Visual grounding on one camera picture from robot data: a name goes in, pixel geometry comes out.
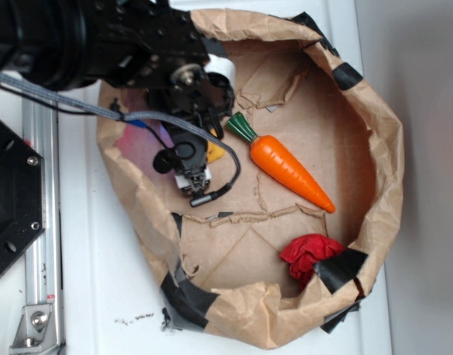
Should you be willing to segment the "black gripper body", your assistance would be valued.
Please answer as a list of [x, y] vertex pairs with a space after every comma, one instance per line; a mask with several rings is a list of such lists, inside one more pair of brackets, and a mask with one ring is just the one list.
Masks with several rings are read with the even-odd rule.
[[92, 10], [91, 77], [147, 89], [152, 109], [199, 126], [231, 114], [235, 66], [188, 11], [168, 1], [96, 1]]

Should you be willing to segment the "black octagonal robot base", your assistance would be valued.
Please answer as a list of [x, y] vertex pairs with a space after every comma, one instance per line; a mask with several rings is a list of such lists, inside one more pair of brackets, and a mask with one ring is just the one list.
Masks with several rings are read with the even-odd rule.
[[43, 162], [0, 120], [0, 279], [44, 231]]

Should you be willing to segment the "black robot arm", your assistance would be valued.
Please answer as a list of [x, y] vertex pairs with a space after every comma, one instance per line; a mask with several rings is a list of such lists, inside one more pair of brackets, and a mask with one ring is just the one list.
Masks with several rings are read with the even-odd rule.
[[0, 70], [63, 91], [102, 80], [199, 125], [234, 104], [234, 65], [167, 1], [0, 1]]

